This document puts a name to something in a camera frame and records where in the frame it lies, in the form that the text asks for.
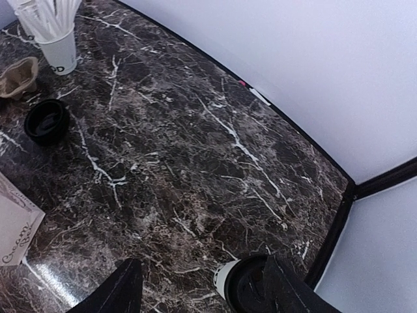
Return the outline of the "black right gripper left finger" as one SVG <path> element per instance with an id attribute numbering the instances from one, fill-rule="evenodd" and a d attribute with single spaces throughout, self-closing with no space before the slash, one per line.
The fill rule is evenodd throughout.
<path id="1" fill-rule="evenodd" d="M 141 310 L 142 291 L 141 261 L 128 258 L 90 296 L 68 310 L 68 313 L 138 313 Z"/>

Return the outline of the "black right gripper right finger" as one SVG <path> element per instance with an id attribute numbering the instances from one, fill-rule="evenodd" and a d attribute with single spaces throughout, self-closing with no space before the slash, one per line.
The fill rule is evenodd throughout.
<path id="1" fill-rule="evenodd" d="M 339 312 L 275 255 L 269 255 L 266 259 L 263 285 L 267 312 Z"/>

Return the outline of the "single black cup lid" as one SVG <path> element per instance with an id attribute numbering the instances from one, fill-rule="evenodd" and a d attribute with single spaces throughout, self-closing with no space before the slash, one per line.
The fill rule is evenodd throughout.
<path id="1" fill-rule="evenodd" d="M 263 284 L 267 255 L 248 256 L 232 266 L 225 278 L 225 300 L 232 312 L 266 312 Z"/>

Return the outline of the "white paper takeout bag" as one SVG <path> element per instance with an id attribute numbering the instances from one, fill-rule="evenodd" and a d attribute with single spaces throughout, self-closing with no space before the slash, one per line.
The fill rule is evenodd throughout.
<path id="1" fill-rule="evenodd" d="M 45 212 L 1 175 L 1 266 L 21 263 Z"/>

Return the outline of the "stack of black cup lids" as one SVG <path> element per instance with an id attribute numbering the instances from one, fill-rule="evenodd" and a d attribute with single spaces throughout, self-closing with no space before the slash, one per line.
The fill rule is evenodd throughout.
<path id="1" fill-rule="evenodd" d="M 70 114 L 63 101 L 47 99 L 36 104 L 26 115 L 24 131 L 40 146 L 59 143 L 66 135 Z"/>

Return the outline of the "brown cardboard cup carrier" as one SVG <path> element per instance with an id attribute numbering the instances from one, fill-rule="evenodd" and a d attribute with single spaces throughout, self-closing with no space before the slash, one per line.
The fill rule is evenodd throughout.
<path id="1" fill-rule="evenodd" d="M 21 99 L 37 90 L 38 59 L 26 57 L 10 65 L 1 75 L 1 98 Z"/>

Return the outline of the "white paper coffee cup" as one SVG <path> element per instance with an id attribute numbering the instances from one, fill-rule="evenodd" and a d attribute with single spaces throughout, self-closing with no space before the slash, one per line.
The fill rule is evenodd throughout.
<path id="1" fill-rule="evenodd" d="M 234 260 L 221 265 L 217 270 L 214 272 L 213 277 L 213 284 L 222 299 L 225 299 L 225 282 L 227 279 L 228 274 L 232 270 L 232 268 L 239 262 L 240 260 Z"/>

